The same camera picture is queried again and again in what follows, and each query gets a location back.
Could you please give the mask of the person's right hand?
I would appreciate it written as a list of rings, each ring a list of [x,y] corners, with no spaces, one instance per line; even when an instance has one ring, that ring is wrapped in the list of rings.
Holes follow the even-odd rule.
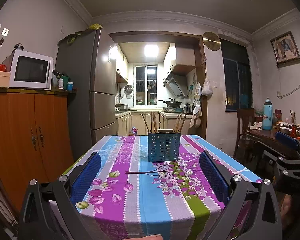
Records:
[[[300,218],[300,196],[286,194],[280,207],[280,216],[283,229],[296,222]]]

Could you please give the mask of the person's left hand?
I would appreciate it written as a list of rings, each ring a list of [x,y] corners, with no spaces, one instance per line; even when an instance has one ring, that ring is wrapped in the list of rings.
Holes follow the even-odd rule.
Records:
[[[141,238],[128,238],[124,240],[163,240],[162,235],[150,235]]]

